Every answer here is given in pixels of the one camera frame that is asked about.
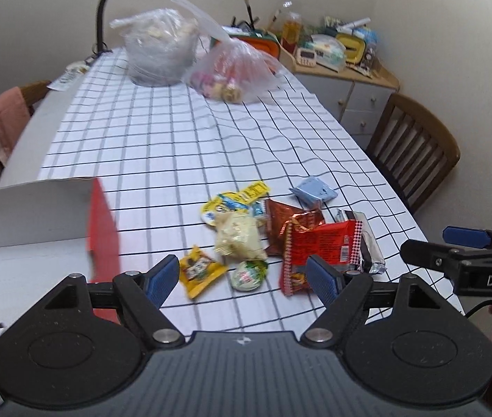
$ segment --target cabinet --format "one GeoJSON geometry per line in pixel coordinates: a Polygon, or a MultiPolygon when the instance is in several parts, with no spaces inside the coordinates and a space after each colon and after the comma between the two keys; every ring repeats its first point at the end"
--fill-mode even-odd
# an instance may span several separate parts
{"type": "Polygon", "coordinates": [[[302,67],[284,50],[279,60],[362,149],[369,144],[389,96],[400,88],[398,79],[379,63],[376,76],[369,78],[351,69],[337,73],[320,65],[302,67]]]}

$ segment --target round green package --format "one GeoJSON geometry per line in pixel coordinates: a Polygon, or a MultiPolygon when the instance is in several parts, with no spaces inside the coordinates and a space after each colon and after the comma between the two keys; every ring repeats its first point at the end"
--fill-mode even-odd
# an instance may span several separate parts
{"type": "Polygon", "coordinates": [[[230,274],[230,284],[238,291],[252,291],[262,284],[266,273],[267,263],[263,260],[247,260],[230,274]]]}

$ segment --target pink towel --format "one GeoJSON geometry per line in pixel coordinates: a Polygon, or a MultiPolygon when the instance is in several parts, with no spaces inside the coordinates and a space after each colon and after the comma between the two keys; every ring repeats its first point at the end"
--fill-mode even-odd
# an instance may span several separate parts
{"type": "Polygon", "coordinates": [[[0,161],[6,164],[30,113],[20,88],[12,88],[0,95],[0,161]]]}

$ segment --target open box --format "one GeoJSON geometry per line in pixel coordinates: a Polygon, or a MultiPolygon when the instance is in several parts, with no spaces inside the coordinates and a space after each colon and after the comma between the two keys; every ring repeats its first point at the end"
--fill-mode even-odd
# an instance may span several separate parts
{"type": "Polygon", "coordinates": [[[88,282],[120,272],[118,232],[99,180],[0,188],[0,323],[10,326],[73,272],[88,282]]]}

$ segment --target barcode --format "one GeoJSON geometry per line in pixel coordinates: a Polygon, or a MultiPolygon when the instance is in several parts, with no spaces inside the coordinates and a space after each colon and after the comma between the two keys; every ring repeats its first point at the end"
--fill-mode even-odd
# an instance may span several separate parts
{"type": "Polygon", "coordinates": [[[341,248],[341,259],[339,260],[340,262],[348,262],[348,246],[343,246],[341,248]]]}

